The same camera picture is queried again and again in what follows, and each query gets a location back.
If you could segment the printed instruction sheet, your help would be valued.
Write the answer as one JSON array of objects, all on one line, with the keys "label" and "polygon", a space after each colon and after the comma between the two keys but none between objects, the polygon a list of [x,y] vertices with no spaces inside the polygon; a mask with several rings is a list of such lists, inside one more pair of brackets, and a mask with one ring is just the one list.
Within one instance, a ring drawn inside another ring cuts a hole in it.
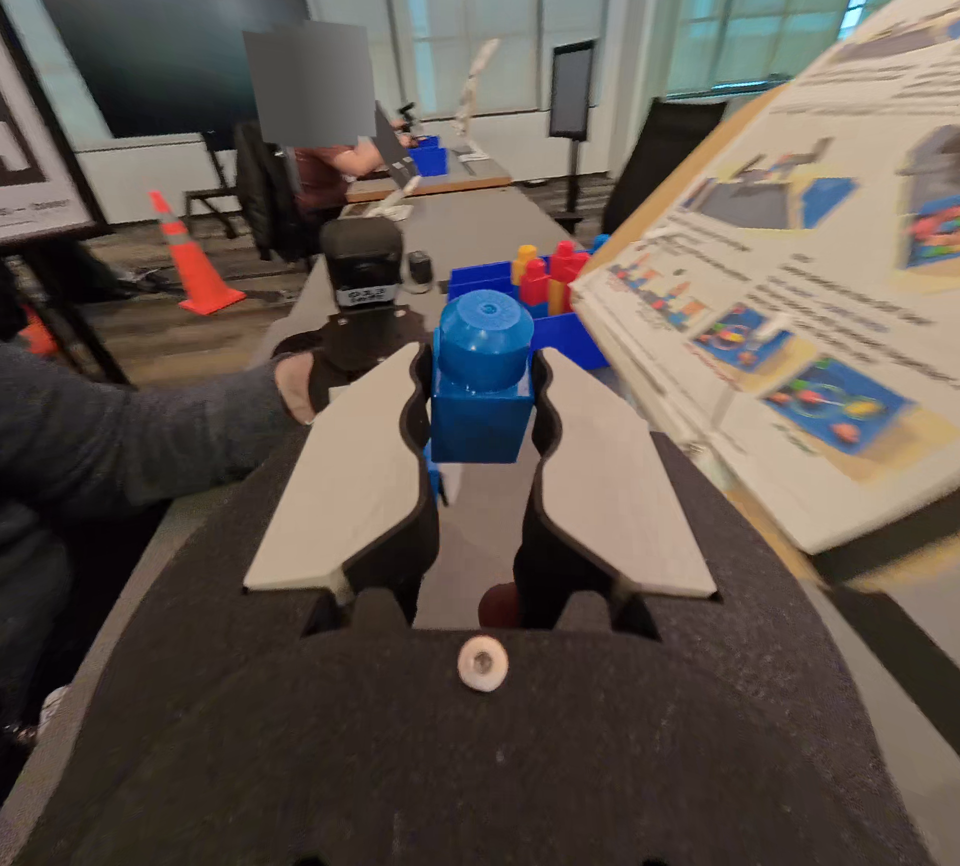
[{"label": "printed instruction sheet", "polygon": [[814,555],[958,489],[959,0],[757,102],[574,304]]}]

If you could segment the large black display screen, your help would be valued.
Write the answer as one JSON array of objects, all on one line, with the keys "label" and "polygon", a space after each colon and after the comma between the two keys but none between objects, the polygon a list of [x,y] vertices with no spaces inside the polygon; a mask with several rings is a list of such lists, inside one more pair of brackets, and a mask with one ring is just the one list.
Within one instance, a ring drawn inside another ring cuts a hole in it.
[{"label": "large black display screen", "polygon": [[199,139],[218,186],[187,193],[227,223],[220,161],[257,116],[243,34],[296,24],[307,0],[40,0],[114,140]]}]

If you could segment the framed poster on easel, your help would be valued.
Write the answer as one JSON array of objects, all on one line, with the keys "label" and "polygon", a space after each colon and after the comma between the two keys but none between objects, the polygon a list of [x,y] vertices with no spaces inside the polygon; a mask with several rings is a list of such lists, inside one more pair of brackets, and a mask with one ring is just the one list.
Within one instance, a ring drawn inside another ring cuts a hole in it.
[{"label": "framed poster on easel", "polygon": [[108,236],[101,205],[79,164],[6,8],[1,8],[1,249],[26,254],[46,305],[102,378],[132,383],[65,292],[50,259],[57,240]]}]

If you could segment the person's left hand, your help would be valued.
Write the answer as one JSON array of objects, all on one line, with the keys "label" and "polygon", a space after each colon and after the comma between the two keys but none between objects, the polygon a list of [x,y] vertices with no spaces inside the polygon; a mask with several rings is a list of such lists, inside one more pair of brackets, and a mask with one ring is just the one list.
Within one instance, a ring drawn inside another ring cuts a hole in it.
[{"label": "person's left hand", "polygon": [[314,359],[310,352],[299,352],[278,359],[273,366],[277,392],[290,417],[301,426],[309,426],[316,417],[309,384]]}]

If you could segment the black jacket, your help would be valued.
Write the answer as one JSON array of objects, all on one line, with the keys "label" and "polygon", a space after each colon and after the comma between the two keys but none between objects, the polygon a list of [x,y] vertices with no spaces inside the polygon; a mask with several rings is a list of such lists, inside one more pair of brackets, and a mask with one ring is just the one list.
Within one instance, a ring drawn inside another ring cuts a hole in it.
[{"label": "black jacket", "polygon": [[265,140],[257,120],[233,128],[235,195],[261,260],[298,262],[304,255],[287,152]]}]

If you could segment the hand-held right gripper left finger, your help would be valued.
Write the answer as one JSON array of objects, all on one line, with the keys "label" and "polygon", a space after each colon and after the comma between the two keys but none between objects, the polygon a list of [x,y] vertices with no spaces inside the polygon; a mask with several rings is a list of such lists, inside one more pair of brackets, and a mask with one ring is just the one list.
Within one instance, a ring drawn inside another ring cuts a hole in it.
[{"label": "hand-held right gripper left finger", "polygon": [[248,593],[391,594],[408,625],[440,551],[427,344],[405,344],[316,416],[246,571]]}]

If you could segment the instruction sheet on board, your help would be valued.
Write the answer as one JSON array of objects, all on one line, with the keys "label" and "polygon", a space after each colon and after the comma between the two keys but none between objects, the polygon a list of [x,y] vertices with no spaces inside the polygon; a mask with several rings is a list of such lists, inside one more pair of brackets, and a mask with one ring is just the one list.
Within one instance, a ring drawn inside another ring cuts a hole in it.
[{"label": "instruction sheet on board", "polygon": [[813,555],[810,563],[830,585],[851,582],[916,558],[924,550],[958,539],[959,489],[916,512]]}]

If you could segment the person's left forearm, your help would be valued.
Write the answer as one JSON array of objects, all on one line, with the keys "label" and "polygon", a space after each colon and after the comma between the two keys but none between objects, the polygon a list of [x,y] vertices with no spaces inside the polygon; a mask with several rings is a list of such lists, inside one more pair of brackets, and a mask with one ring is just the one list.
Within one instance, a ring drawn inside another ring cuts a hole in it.
[{"label": "person's left forearm", "polygon": [[102,519],[234,483],[294,424],[274,364],[138,391],[2,344],[2,539],[48,515]]}]

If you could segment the person's torso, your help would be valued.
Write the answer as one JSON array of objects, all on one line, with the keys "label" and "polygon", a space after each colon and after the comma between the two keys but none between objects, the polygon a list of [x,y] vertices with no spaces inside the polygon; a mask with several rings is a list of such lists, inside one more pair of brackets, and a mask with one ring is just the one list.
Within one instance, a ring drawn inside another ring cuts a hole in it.
[{"label": "person's torso", "polygon": [[3,730],[36,720],[46,695],[72,682],[170,504],[46,522],[2,500]]}]

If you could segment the tilted document stand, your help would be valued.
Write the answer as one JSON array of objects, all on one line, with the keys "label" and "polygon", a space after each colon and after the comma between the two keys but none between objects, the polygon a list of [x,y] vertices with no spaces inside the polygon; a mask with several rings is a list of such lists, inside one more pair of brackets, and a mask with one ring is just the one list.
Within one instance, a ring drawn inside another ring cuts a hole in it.
[{"label": "tilted document stand", "polygon": [[501,39],[499,37],[484,42],[467,69],[459,104],[451,120],[451,128],[459,144],[459,149],[454,152],[462,164],[486,162],[490,159],[489,155],[474,140],[472,123],[476,110],[479,78],[492,57],[496,55],[500,44]]}]

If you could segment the orange traffic cone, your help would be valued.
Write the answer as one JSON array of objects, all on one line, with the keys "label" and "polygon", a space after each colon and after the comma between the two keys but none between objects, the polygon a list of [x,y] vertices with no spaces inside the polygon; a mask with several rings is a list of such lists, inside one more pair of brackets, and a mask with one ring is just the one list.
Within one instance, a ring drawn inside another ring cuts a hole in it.
[{"label": "orange traffic cone", "polygon": [[195,315],[208,317],[243,302],[246,294],[224,282],[162,193],[150,191],[149,198],[186,296],[179,306]]}]

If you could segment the black chair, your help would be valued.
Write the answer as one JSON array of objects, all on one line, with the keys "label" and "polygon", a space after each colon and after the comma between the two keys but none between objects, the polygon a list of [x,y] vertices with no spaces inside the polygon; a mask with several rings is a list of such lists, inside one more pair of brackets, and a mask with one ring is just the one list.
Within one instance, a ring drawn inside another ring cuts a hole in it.
[{"label": "black chair", "polygon": [[727,100],[657,97],[603,209],[601,234],[612,236],[722,121]]}]

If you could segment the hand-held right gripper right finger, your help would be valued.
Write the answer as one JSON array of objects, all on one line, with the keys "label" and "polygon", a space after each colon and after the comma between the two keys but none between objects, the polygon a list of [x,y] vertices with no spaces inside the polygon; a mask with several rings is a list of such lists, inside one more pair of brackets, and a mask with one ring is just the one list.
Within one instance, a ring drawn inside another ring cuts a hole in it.
[{"label": "hand-held right gripper right finger", "polygon": [[655,628],[647,596],[714,599],[647,421],[554,347],[534,353],[532,381],[539,459],[513,561],[522,625],[553,628],[578,593],[630,629]]}]

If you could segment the black display on stand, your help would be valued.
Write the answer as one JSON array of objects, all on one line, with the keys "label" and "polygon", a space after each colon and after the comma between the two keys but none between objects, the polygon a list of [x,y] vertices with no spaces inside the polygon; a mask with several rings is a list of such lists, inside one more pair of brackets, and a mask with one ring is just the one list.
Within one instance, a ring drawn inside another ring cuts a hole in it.
[{"label": "black display on stand", "polygon": [[570,236],[582,221],[580,198],[581,148],[589,139],[594,89],[594,60],[598,39],[592,38],[553,49],[547,135],[568,142],[565,199],[554,220]]}]

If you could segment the blue plastic bin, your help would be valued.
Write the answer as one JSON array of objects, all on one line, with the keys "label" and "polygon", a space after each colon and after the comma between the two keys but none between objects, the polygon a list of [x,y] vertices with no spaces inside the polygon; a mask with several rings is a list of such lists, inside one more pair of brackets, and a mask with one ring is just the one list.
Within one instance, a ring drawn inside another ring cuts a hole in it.
[{"label": "blue plastic bin", "polygon": [[[517,298],[511,284],[512,263],[498,261],[453,269],[447,280],[439,282],[439,289],[449,301],[467,293],[488,289]],[[609,367],[606,356],[594,342],[580,318],[574,312],[549,316],[547,306],[528,308],[534,334],[531,350],[554,348],[585,371],[593,372]]]},{"label": "blue plastic bin", "polygon": [[418,176],[438,178],[449,175],[449,151],[437,135],[425,135],[412,139],[408,152]]}]

